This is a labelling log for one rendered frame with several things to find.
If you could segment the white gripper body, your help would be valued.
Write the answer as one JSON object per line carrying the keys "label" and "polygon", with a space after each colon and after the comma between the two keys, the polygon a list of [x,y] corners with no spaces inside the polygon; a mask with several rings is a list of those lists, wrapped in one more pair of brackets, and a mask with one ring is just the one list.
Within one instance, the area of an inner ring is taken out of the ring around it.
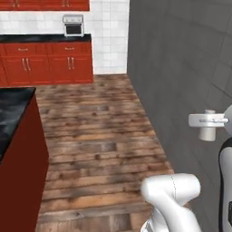
{"label": "white gripper body", "polygon": [[190,114],[188,116],[188,125],[196,128],[218,128],[224,127],[229,119],[223,113],[216,114]]}

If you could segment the red base cabinet run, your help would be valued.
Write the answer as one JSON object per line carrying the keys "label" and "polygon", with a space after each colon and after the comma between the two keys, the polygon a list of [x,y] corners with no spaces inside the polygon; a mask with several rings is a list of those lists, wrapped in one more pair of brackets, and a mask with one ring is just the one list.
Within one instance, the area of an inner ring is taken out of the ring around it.
{"label": "red base cabinet run", "polygon": [[0,35],[0,87],[91,82],[90,34]]}

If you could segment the red island cabinet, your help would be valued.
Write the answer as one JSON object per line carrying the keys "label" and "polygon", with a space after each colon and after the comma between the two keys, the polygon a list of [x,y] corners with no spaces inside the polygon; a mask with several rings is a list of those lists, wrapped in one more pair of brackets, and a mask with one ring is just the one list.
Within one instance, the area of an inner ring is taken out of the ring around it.
{"label": "red island cabinet", "polygon": [[0,232],[34,232],[49,154],[34,87],[0,89]]}

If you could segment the silver toaster oven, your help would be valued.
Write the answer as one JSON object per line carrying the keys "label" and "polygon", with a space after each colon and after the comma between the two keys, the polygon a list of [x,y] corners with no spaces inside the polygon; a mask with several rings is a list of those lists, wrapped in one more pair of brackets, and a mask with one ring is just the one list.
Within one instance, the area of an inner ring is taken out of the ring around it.
{"label": "silver toaster oven", "polygon": [[84,36],[82,14],[65,14],[63,16],[63,30],[65,36]]}

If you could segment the red wall cabinet run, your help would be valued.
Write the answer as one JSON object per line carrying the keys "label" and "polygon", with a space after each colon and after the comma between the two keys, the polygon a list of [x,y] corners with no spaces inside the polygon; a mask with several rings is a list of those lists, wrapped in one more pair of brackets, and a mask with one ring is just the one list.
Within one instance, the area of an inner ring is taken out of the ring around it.
{"label": "red wall cabinet run", "polygon": [[0,11],[89,11],[90,0],[0,0]]}

